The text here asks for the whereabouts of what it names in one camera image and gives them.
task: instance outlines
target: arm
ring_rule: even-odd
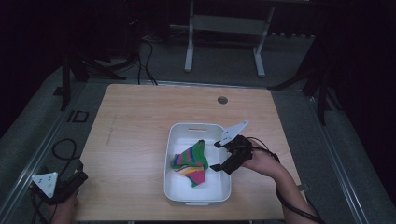
[[[75,208],[78,200],[75,194],[72,194],[64,203],[51,205],[48,207],[49,215],[52,216],[50,224],[71,224],[75,214]]]
[[[250,141],[252,142],[254,147],[261,147],[255,141]],[[253,150],[252,160],[247,160],[243,164],[243,166],[259,174],[273,178],[276,182],[276,187],[279,193],[289,204],[311,215],[315,214],[309,204],[305,201],[303,195],[298,190],[290,173],[267,152],[261,150]],[[286,223],[288,224],[317,223],[290,211],[284,205],[282,205],[282,209]]]

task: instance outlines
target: round hole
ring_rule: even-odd
[[[225,97],[225,96],[219,96],[218,102],[219,102],[220,104],[222,104],[222,105],[225,105],[225,104],[228,103],[228,99],[227,99],[227,97]]]

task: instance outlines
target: white tag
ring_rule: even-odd
[[[221,140],[220,144],[222,146],[226,145],[227,143],[233,141],[235,137],[242,132],[242,130],[245,129],[245,127],[248,125],[248,121],[245,120],[242,123],[238,123],[234,125],[233,127],[226,128],[221,134]]]
[[[32,175],[32,180],[49,198],[53,197],[57,179],[58,173],[56,172],[45,175]]]

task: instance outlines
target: dark background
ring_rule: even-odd
[[[216,1],[226,4],[217,14],[262,18],[250,4],[263,1]],[[25,1],[0,3],[0,135],[22,112],[44,79],[61,65],[62,55],[77,46],[94,59],[108,60],[128,52],[140,36],[125,26],[138,18],[142,26],[164,39],[169,24],[188,24],[189,1]],[[325,60],[334,69],[331,86],[353,123],[389,196],[396,201],[393,165],[395,147],[395,32],[396,7],[392,0],[312,1],[314,4],[276,4],[272,35],[315,35],[321,47],[305,57],[307,67]],[[201,1],[196,10],[211,13],[213,1]]]

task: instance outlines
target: gray carpet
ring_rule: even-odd
[[[256,76],[251,49],[218,47],[200,41],[195,47],[192,72],[185,73],[183,68],[187,47],[180,39],[169,43],[150,42],[153,53],[148,68],[161,85],[199,83],[266,88],[292,77],[312,43],[312,39],[303,37],[286,39],[283,36],[270,36],[262,53],[267,76],[259,78]],[[142,45],[141,55],[145,62],[149,45]],[[128,78],[117,83],[136,83],[137,66],[119,71],[119,74]],[[142,83],[150,84],[144,72],[141,78]],[[46,150],[42,164],[51,170],[59,170],[64,165],[50,152],[56,141],[72,138],[78,146],[77,154],[82,152],[106,86],[115,82],[102,77],[92,77],[88,83],[73,81],[73,101],[64,112],[59,111],[62,99],[52,95],[55,88],[61,85],[60,70],[43,83],[21,117],[0,141],[0,176],[4,180],[0,189],[2,204],[9,204],[12,199],[9,198],[10,192],[20,185],[16,185],[21,179],[20,174],[26,172],[24,168],[40,148]],[[300,178],[309,187],[306,191],[309,201],[326,223],[396,223],[396,210],[344,112],[334,108],[326,111],[327,126],[323,128],[315,117],[316,103],[300,93],[303,85],[304,81],[283,91],[273,91],[273,95]],[[67,122],[72,110],[89,112],[87,122]],[[332,153],[329,152],[327,136],[330,136],[330,147],[334,149]],[[69,155],[69,145],[62,145],[59,149],[65,156]],[[344,188],[345,179],[340,177],[340,171],[334,166],[334,153],[343,164],[347,180],[353,186],[353,192],[364,211],[363,216],[355,215],[353,207],[350,207],[345,194],[350,191]],[[21,189],[21,201],[15,210],[9,210],[12,215],[9,223],[30,222],[33,208],[28,194],[27,189]],[[265,223],[281,222],[266,220]]]

